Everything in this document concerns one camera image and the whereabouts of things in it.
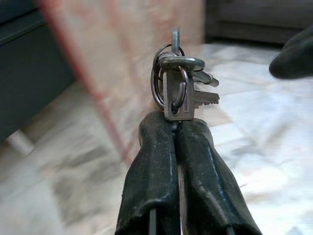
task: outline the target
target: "white marble floor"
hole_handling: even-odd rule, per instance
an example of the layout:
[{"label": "white marble floor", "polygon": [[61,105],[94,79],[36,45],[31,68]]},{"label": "white marble floor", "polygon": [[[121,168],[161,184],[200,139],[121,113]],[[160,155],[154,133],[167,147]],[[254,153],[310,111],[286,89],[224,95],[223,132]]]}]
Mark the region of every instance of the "white marble floor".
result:
[{"label": "white marble floor", "polygon": [[[268,72],[279,49],[205,46],[218,106],[196,116],[210,126],[264,235],[313,233],[313,80]],[[112,235],[127,167],[75,83],[23,131],[36,149],[0,147],[1,235]]]}]

